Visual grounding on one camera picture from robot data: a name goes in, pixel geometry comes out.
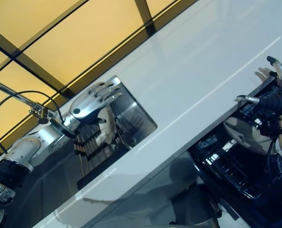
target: metal rod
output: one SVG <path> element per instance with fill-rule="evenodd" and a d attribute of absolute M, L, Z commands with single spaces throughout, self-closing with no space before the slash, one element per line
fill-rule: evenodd
<path fill-rule="evenodd" d="M 12 95 L 14 93 L 16 93 L 14 90 L 8 88 L 6 85 L 0 83 L 0 90 L 5 92 L 8 95 Z M 19 101 L 29 105 L 30 107 L 35 107 L 37 104 L 31 100 L 29 100 L 28 98 L 22 96 L 22 95 L 16 95 L 14 96 L 16 99 L 18 99 Z"/>

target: mechanical finger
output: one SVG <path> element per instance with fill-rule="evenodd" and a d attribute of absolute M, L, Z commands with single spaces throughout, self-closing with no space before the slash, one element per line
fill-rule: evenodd
<path fill-rule="evenodd" d="M 89 88 L 89 94 L 92 93 L 93 91 L 95 91 L 100 86 L 103 86 L 104 84 L 105 84 L 105 82 L 98 82 L 98 83 L 94 84 L 93 86 L 91 86 Z"/>
<path fill-rule="evenodd" d="M 116 93 L 114 95 L 111 95 L 107 98 L 105 98 L 105 100 L 103 101 L 106 104 L 110 104 L 111 102 L 113 102 L 114 100 L 116 100 L 118 97 L 120 97 L 121 95 L 123 95 L 122 92 Z"/>
<path fill-rule="evenodd" d="M 114 91 L 118 90 L 120 87 L 117 86 L 110 86 L 105 91 L 102 91 L 101 93 L 98 93 L 98 96 L 102 96 L 102 100 L 105 100 L 107 97 L 109 97 Z"/>
<path fill-rule="evenodd" d="M 239 96 L 237 96 L 237 101 L 251 102 L 251 103 L 257 105 L 259 103 L 260 99 L 258 97 L 254 97 L 254 96 L 239 95 Z"/>
<path fill-rule="evenodd" d="M 96 96 L 99 96 L 100 93 L 104 92 L 104 90 L 110 86 L 113 86 L 113 82 L 104 83 L 103 85 L 97 87 L 94 92 L 96 93 Z"/>

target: robot finger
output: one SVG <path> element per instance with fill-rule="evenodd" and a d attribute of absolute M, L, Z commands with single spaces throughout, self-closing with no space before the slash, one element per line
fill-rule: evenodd
<path fill-rule="evenodd" d="M 105 91 L 102 91 L 98 93 L 97 95 L 102 97 L 102 100 L 105 100 L 107 97 L 109 97 L 114 91 L 118 90 L 120 87 L 117 86 L 111 86 L 108 87 Z"/>
<path fill-rule="evenodd" d="M 113 82 L 104 83 L 103 85 L 97 87 L 94 91 L 98 96 L 100 93 L 104 92 L 106 88 L 113 86 Z"/>
<path fill-rule="evenodd" d="M 121 95 L 123 95 L 122 92 L 116 93 L 114 95 L 111 95 L 109 97 L 107 97 L 103 102 L 106 104 L 110 104 L 111 102 L 113 102 L 114 100 L 116 100 L 118 97 L 120 97 Z"/>
<path fill-rule="evenodd" d="M 105 84 L 105 82 L 98 82 L 95 83 L 93 86 L 91 86 L 89 88 L 89 94 L 92 93 L 93 91 L 95 91 L 97 88 L 99 88 L 100 86 L 103 86 Z"/>

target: black ceiling frame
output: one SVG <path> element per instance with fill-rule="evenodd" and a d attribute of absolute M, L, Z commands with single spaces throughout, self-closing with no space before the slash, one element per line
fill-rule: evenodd
<path fill-rule="evenodd" d="M 28 49 L 32 44 L 34 44 L 37 40 L 51 31 L 55 26 L 69 17 L 72 13 L 86 4 L 89 0 L 79 0 L 77 3 L 72 5 L 66 11 L 64 11 L 61 15 L 55 18 L 52 22 L 50 22 L 47 26 L 45 26 L 41 31 L 31 37 L 25 44 L 21 47 L 14 46 L 11 42 L 9 42 L 5 37 L 0 34 L 0 51 L 5 54 L 9 60 L 5 60 L 2 64 L 0 64 L 0 71 L 4 69 L 9 63 L 12 61 L 19 64 L 25 70 L 33 74 L 40 81 L 47 84 L 49 87 L 54 89 L 57 93 L 60 93 L 62 96 L 67 99 L 71 99 L 75 96 L 75 94 L 67 89 L 67 87 L 58 81 L 55 77 L 53 77 L 50 73 L 44 70 L 41 66 L 39 66 L 36 62 L 34 62 L 31 58 L 25 55 L 23 52 Z"/>
<path fill-rule="evenodd" d="M 44 82 L 50 88 L 54 89 L 57 93 L 65 86 L 59 82 L 50 73 L 44 70 L 40 65 L 35 63 L 31 58 L 21 52 L 16 46 L 9 42 L 5 37 L 0 34 L 0 51 L 5 54 L 10 60 L 6 62 L 1 69 L 4 69 L 12 61 L 20 65 L 22 68 L 30 72 L 33 76 Z M 63 96 L 72 98 L 74 94 L 69 90 L 62 93 Z"/>
<path fill-rule="evenodd" d="M 145 26 L 148 37 L 151 37 L 156 33 L 156 27 L 152 20 L 151 13 L 149 11 L 149 7 L 146 0 L 135 0 L 137 9 L 140 13 L 140 16 L 143 20 L 143 24 Z"/>
<path fill-rule="evenodd" d="M 113 48 L 111 51 L 109 51 L 106 55 L 104 55 L 102 58 L 100 58 L 99 61 L 101 61 L 97 66 L 93 67 L 94 65 L 91 65 L 88 67 L 85 71 L 83 71 L 81 74 L 79 74 L 77 77 L 75 77 L 73 80 L 71 80 L 65 87 L 63 87 L 62 91 L 66 88 L 67 86 L 72 84 L 72 82 L 76 81 L 73 85 L 69 87 L 69 89 L 74 92 L 75 94 L 80 92 L 82 89 L 84 89 L 87 85 L 92 83 L 94 80 L 99 78 L 103 73 L 108 71 L 112 66 L 114 66 L 116 63 L 118 63 L 120 60 L 122 60 L 125 56 L 127 56 L 129 53 L 131 53 L 134 49 L 136 49 L 139 45 L 141 45 L 143 42 L 145 42 L 149 37 L 151 37 L 154 33 L 159 31 L 163 26 L 165 26 L 167 23 L 169 23 L 172 19 L 174 19 L 176 16 L 178 16 L 181 12 L 183 12 L 185 9 L 187 9 L 189 6 L 191 6 L 193 3 L 195 3 L 197 0 L 176 0 L 178 3 L 176 3 L 173 7 L 170 9 L 168 5 L 165 7 L 161 12 L 163 14 L 160 15 L 157 14 L 153 18 L 150 15 L 150 19 L 147 21 L 148 26 L 145 25 L 144 28 L 139 28 L 137 31 L 132 33 L 125 41 L 121 42 L 121 45 L 118 45 L 118 49 Z M 142 20 L 146 20 L 148 18 L 148 6 L 147 10 L 142 11 Z M 154 30 L 152 31 L 149 24 L 154 24 Z M 50 31 L 52 28 L 49 28 L 45 31 L 44 34 L 46 34 L 48 31 Z M 37 36 L 32 43 L 36 42 L 39 38 L 41 38 L 43 33 Z M 54 97 L 54 100 L 57 102 L 59 106 L 62 106 L 65 104 L 68 99 L 55 94 L 52 97 Z M 49 108 L 54 108 L 53 104 L 49 101 L 46 101 L 44 103 L 45 106 Z M 9 148 L 18 138 L 24 136 L 26 133 L 28 133 L 31 129 L 33 129 L 37 125 L 37 119 L 35 117 L 29 118 L 27 116 L 24 118 L 20 123 L 18 123 L 15 127 L 13 127 L 10 131 L 8 131 L 5 135 L 1 137 L 1 139 L 4 139 L 2 141 L 2 144 L 6 147 Z"/>

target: dishwasher door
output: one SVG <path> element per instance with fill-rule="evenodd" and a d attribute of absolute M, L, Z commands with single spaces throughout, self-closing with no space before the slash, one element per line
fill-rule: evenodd
<path fill-rule="evenodd" d="M 276 82 L 272 82 L 257 96 L 268 95 L 275 89 Z M 230 118 L 242 120 L 250 129 L 263 128 L 267 122 L 271 127 L 278 124 L 273 111 L 253 104 L 243 105 Z M 235 140 L 226 124 L 221 123 L 189 152 L 205 183 L 251 227 L 282 228 L 282 157 L 271 155 L 269 173 L 263 147 L 247 149 L 243 144 L 253 137 L 253 130 L 246 134 Z"/>

